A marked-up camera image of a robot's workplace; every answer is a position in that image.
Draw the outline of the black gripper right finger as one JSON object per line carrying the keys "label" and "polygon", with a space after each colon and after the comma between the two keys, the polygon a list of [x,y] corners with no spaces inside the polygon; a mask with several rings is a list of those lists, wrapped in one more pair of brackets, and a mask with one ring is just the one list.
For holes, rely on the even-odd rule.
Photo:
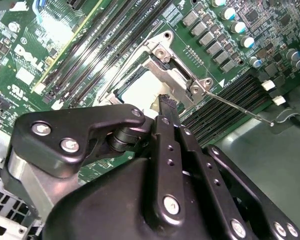
{"label": "black gripper right finger", "polygon": [[192,132],[180,123],[175,100],[168,114],[176,126],[181,152],[207,208],[213,240],[300,240],[300,229],[217,146],[201,148]]}

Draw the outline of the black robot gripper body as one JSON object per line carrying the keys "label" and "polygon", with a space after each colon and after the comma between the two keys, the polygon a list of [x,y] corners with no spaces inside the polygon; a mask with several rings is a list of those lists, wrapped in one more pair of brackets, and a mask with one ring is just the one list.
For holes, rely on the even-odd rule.
{"label": "black robot gripper body", "polygon": [[[49,214],[44,240],[162,240],[144,214],[151,186],[149,161],[127,162],[81,186],[59,201]],[[210,202],[199,191],[200,183],[183,176],[185,222],[168,240],[223,240]]]}

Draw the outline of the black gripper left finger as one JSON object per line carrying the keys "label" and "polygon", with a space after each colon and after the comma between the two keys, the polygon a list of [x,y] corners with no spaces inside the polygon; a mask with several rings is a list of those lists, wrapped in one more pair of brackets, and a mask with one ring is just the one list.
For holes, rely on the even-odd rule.
{"label": "black gripper left finger", "polygon": [[150,169],[144,219],[152,228],[185,222],[181,146],[166,95],[150,118],[131,104],[27,113],[13,127],[5,168],[7,185],[35,208],[44,226],[65,196],[134,160]]}

